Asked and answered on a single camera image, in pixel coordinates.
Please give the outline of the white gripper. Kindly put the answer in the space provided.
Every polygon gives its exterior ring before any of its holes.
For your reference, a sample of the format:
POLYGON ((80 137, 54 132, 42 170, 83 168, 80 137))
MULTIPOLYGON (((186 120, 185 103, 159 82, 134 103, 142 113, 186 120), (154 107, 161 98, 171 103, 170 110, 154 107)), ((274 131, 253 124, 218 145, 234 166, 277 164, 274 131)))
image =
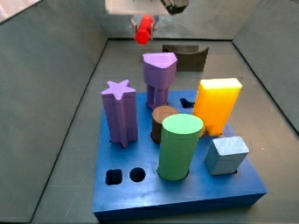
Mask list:
POLYGON ((159 16, 182 13, 189 4, 190 0, 106 0, 106 9, 108 14, 133 15, 130 18, 133 33, 137 33, 138 30, 134 15, 155 15, 151 30, 151 39, 154 39, 159 16))

